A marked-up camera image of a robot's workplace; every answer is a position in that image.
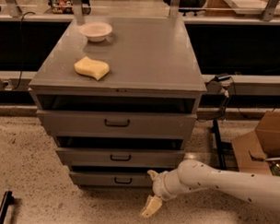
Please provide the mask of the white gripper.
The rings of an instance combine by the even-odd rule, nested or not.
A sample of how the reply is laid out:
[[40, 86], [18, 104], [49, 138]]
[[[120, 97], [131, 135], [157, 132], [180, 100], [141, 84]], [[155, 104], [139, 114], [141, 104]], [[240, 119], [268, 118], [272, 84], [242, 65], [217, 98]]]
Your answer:
[[149, 170], [147, 174], [153, 182], [154, 196], [147, 198], [140, 215], [142, 218], [151, 218], [163, 205], [163, 201], [169, 201], [182, 194], [180, 177], [177, 170], [157, 172]]

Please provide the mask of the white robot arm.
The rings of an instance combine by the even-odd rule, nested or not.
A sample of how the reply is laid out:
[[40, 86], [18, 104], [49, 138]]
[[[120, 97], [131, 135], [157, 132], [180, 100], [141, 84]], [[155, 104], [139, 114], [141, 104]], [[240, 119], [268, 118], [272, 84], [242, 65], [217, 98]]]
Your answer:
[[173, 171], [147, 172], [153, 182], [153, 195], [147, 198], [141, 211], [150, 218], [163, 202], [178, 195], [216, 189], [252, 205], [280, 213], [280, 177], [269, 174], [221, 171], [202, 162], [185, 159]]

